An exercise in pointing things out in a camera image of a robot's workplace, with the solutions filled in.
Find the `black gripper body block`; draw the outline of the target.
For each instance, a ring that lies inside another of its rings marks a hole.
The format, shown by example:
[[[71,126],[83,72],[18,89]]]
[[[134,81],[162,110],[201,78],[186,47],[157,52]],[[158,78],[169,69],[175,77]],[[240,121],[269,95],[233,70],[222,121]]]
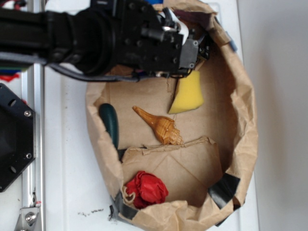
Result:
[[[116,65],[121,77],[186,77],[209,58],[210,36],[185,19],[186,12],[154,9],[146,0],[116,0]]]

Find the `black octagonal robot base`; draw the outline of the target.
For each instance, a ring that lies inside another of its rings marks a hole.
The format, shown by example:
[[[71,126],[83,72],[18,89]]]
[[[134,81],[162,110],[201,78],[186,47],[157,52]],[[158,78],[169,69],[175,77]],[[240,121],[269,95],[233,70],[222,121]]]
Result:
[[[34,160],[34,115],[5,84],[0,85],[0,191],[6,191]]]

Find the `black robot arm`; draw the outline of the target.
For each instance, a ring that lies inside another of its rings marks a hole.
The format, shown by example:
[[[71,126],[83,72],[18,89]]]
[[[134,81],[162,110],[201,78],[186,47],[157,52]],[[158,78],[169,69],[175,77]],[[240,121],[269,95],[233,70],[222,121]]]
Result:
[[[145,0],[93,0],[75,15],[0,10],[0,71],[38,63],[81,81],[182,78],[208,42],[169,9]]]

